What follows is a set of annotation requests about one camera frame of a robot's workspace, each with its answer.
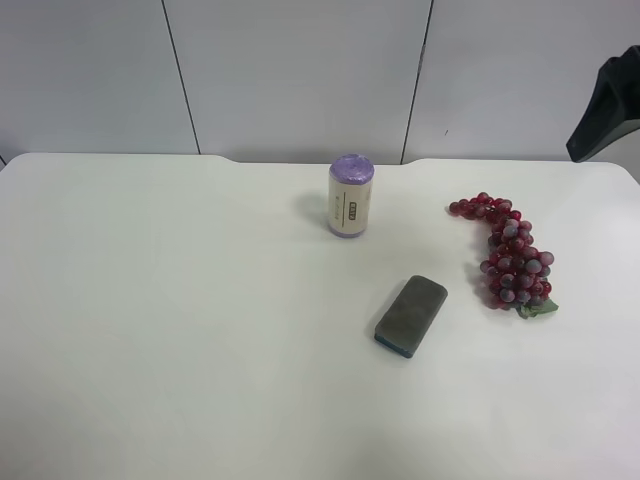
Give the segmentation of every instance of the black object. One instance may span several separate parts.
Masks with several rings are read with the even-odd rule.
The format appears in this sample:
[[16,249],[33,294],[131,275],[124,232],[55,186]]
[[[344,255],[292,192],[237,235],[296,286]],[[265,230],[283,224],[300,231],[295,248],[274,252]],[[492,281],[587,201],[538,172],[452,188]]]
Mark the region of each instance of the black object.
[[619,138],[640,129],[640,46],[600,68],[582,120],[567,142],[574,162],[584,162]]
[[374,338],[403,357],[413,357],[447,295],[442,285],[414,275],[376,326]]

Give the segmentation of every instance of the purple candle top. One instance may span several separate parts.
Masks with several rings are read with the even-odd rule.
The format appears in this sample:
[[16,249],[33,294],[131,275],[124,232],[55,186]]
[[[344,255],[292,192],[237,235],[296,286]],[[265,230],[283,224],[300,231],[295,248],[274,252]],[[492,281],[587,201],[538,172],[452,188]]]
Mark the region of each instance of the purple candle top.
[[373,178],[373,164],[364,155],[351,153],[331,164],[329,173],[340,183],[364,185]]

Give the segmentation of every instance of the bunch of grapes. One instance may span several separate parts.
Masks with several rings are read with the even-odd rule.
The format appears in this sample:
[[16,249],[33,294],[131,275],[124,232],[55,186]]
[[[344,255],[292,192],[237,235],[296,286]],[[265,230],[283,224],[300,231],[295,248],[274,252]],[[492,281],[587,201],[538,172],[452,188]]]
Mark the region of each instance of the bunch of grapes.
[[553,254],[533,246],[531,222],[513,210],[511,200],[492,198],[481,192],[471,200],[449,205],[452,215],[468,220],[486,220],[491,225],[489,259],[480,264],[488,277],[493,308],[540,307],[549,298],[548,277]]

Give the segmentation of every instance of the green leaf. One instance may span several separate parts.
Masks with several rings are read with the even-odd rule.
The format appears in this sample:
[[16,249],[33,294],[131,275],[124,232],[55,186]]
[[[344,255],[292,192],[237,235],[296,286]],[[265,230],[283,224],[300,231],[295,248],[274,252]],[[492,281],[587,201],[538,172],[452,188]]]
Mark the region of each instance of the green leaf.
[[524,319],[533,318],[544,313],[555,312],[558,308],[558,305],[553,300],[548,298],[539,307],[527,307],[525,305],[519,307],[518,315],[520,315]]

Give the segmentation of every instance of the cylindrical container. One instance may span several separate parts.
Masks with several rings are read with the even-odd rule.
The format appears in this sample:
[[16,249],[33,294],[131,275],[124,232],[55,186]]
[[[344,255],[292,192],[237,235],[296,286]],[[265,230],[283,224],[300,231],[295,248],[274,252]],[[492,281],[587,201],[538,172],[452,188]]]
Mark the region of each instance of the cylindrical container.
[[345,155],[329,169],[329,228],[343,238],[367,228],[374,168],[364,155]]

